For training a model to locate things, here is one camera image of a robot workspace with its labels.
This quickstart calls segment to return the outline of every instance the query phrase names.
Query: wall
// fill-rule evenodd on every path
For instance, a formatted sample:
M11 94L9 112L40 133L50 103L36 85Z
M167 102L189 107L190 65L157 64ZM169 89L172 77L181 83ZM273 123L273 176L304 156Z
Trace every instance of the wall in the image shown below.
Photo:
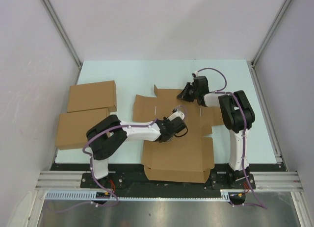
M51 0L82 60L252 60L284 0Z
M314 210L314 0L294 0L257 63L257 73L290 170Z
M0 0L0 226L52 156L78 70L40 0Z

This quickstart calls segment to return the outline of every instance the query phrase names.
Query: brown cardboard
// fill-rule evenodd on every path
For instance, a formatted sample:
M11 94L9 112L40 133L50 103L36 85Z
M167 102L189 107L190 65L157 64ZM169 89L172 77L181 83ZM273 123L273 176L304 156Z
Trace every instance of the brown cardboard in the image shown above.
M212 133L212 126L223 124L221 112L218 107L200 107L197 102L178 100L180 92L154 86L156 98L136 95L135 122L168 117L178 105L187 108L187 135L173 137L166 143L144 141L142 164L149 180L205 183L214 168L214 157L212 138L203 136Z
M70 86L67 112L108 108L117 111L116 84L114 81L102 81Z
M55 146L60 150L83 148L87 131L107 116L107 108L60 114Z

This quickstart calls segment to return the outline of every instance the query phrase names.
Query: gray floor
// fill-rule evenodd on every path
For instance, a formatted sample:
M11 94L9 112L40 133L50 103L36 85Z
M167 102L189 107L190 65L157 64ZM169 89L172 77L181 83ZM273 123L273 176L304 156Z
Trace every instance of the gray floor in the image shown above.
M259 193L268 210L226 202L121 202L79 206L63 214L43 208L39 227L299 227L290 193ZM249 195L246 202L254 201ZM46 201L63 210L78 201Z

